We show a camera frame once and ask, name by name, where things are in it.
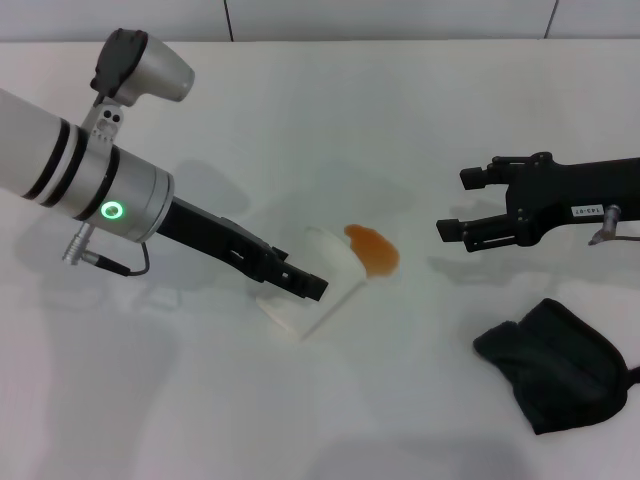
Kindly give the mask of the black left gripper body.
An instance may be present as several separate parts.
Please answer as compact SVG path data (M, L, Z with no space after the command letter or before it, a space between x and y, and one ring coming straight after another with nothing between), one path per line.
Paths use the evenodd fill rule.
M243 227L175 197L157 233L226 263L257 282L271 280L274 252Z

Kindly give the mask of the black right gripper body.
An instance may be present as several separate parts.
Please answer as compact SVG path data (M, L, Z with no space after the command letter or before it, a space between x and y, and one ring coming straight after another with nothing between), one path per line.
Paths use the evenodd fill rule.
M639 219L639 160L575 165L539 160L509 184L506 208L518 220L519 246L537 244L554 228L586 223L599 226L592 245L618 240L618 224Z

